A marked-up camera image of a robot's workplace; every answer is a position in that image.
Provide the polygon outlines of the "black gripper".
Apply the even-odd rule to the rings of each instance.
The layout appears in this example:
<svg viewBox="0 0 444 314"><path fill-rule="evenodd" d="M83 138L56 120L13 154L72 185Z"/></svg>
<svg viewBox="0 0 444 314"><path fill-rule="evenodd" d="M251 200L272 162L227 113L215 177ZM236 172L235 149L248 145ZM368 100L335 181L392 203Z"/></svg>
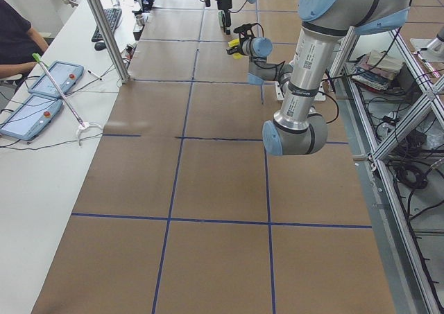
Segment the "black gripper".
<svg viewBox="0 0 444 314"><path fill-rule="evenodd" d="M225 19L221 16L220 17L220 26L221 28L225 28L225 34L229 35L231 33L231 21L230 18L230 9L232 8L232 0L216 0L218 9L223 12Z"/></svg>
<svg viewBox="0 0 444 314"><path fill-rule="evenodd" d="M239 42L231 42L230 49L226 49L226 53L232 56L243 56L242 47Z"/></svg>

